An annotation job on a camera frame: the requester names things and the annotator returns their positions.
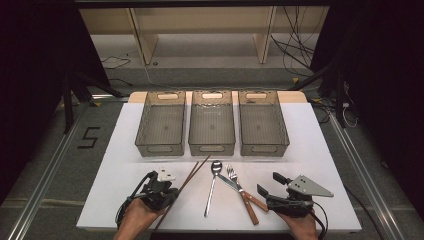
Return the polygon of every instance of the wooden chopstick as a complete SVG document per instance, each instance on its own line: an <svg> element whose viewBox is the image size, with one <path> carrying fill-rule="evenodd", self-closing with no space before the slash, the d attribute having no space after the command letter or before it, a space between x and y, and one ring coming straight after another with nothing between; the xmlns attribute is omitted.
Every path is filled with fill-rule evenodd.
<svg viewBox="0 0 424 240"><path fill-rule="evenodd" d="M196 162L196 165L194 165L193 169L191 169L190 173L188 174L186 180L184 181L183 185L181 186L180 190L178 190L178 193L181 194L181 191L184 189L184 187L187 185L188 182L190 182L190 180L194 177L194 175L196 175L196 173L199 171L200 168L202 168L203 164L205 164L205 162L211 157L211 155L207 156L205 160L203 160L202 164L200 164L200 166L196 169L197 165L199 164L199 162ZM162 215L161 219L159 220L158 224L156 225L154 231L156 232L160 226L160 224L162 223L163 219L166 217L166 215L168 214L169 210L172 208L172 206L174 205L174 203L172 205L170 205L166 210L165 213Z"/></svg>

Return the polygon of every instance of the metal rail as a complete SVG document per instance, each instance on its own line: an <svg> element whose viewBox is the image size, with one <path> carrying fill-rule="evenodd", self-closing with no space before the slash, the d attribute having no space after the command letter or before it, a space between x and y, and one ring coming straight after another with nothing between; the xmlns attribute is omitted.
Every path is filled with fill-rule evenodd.
<svg viewBox="0 0 424 240"><path fill-rule="evenodd" d="M346 129L342 129L338 124L336 118L330 113L331 124L336 131L340 142L345 149L352 166L358 175L358 178L370 199L370 202L380 219L380 222L389 239L399 240L406 239L395 216L381 195L377 185L375 184L371 174L368 172L367 167L364 165L361 156L356 151L356 148L350 139Z"/></svg>
<svg viewBox="0 0 424 240"><path fill-rule="evenodd" d="M16 220L8 239L9 240L17 240L23 239L25 237L26 232L31 225L32 220L37 213L37 210L49 189L49 186L56 175L57 170L62 163L62 160L69 148L70 142L73 139L76 129L78 128L81 117L84 112L87 110L89 103L81 103L77 108L77 112L75 114L76 120L71 129L67 134L62 137L62 140L59 143L53 157L50 160L49 165L43 173L40 181L38 182L37 187L29 198L25 208L22 210L18 219Z"/></svg>

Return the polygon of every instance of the white table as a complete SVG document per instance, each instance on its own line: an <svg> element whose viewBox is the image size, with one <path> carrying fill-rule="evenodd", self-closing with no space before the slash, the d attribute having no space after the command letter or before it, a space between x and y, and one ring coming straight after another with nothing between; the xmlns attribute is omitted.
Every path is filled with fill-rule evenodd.
<svg viewBox="0 0 424 240"><path fill-rule="evenodd" d="M165 167L177 177L173 187L180 188L196 161L204 157L192 157L186 127L185 154L182 157L141 156L134 144L144 104L124 104L115 130L107 147L103 162L97 173L77 227L87 230L115 230L115 215L140 182L152 170ZM231 157L211 157L186 185L174 206L162 222L159 230L168 232L287 232L288 226L274 212L263 212L256 205L253 209L259 219L254 226L244 207L240 195L217 179L208 218L203 216L212 174L210 163L220 159L224 164L231 163L236 170L243 188L265 202L256 191L256 184L267 189L270 194L287 196L286 187L272 179L274 171L295 179L304 174L334 193L333 198L313 197L326 211L329 232L357 232L361 226L343 188L340 176L334 165L313 109L308 103L281 104L290 146L282 158L257 158L240 156L239 135L236 131L235 154ZM234 116L238 116L238 106L234 105ZM321 209L315 206L315 213L325 224Z"/></svg>

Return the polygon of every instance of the black curtain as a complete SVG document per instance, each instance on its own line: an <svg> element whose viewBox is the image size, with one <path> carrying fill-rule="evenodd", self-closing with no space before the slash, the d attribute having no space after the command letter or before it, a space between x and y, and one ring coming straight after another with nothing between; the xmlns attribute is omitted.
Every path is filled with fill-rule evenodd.
<svg viewBox="0 0 424 240"><path fill-rule="evenodd" d="M78 9L30 0L0 2L0 203L31 160L62 96L79 71L109 85Z"/></svg>
<svg viewBox="0 0 424 240"><path fill-rule="evenodd" d="M381 1L347 74L360 119L422 219L423 25L421 4Z"/></svg>

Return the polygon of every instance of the black stand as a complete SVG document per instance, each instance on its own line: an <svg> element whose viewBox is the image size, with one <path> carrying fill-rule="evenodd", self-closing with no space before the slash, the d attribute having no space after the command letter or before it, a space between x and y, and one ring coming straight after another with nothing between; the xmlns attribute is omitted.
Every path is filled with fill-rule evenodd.
<svg viewBox="0 0 424 240"><path fill-rule="evenodd" d="M90 91L88 91L87 85L95 86L117 98L128 97L128 95L124 95L121 92L118 92L81 72L68 74L63 80L63 102L65 104L66 116L65 134L68 133L69 129L74 123L71 91L75 94L80 102L90 102L93 96L91 95Z"/></svg>
<svg viewBox="0 0 424 240"><path fill-rule="evenodd" d="M354 62L355 50L359 42L363 40L361 35L375 11L374 4L371 4L374 2L373 0L368 0L364 8L353 19L330 63L313 76L289 89L289 91L299 91L316 80L323 78L318 93L321 97L329 97L332 91L336 91L336 118L343 128L345 127L343 118L344 74L347 72L349 63L352 64Z"/></svg>

